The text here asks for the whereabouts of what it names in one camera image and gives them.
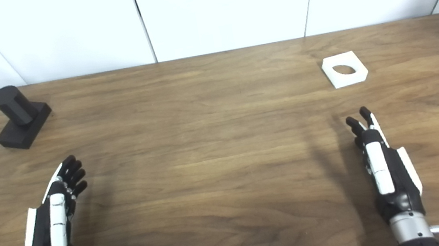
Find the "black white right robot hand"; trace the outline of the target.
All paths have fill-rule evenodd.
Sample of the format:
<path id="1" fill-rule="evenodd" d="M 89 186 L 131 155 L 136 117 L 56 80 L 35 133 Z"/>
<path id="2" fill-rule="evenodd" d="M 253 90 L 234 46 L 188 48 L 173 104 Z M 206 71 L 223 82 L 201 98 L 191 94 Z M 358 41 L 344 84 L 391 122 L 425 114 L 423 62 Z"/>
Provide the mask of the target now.
<path id="1" fill-rule="evenodd" d="M 425 214 L 423 184 L 407 151 L 391 147 L 371 110 L 362 106 L 359 114 L 364 123 L 349 116 L 346 124 L 355 135 L 355 144 L 363 153 L 365 169 L 374 183 L 378 213 L 387 223 L 398 214 Z"/>

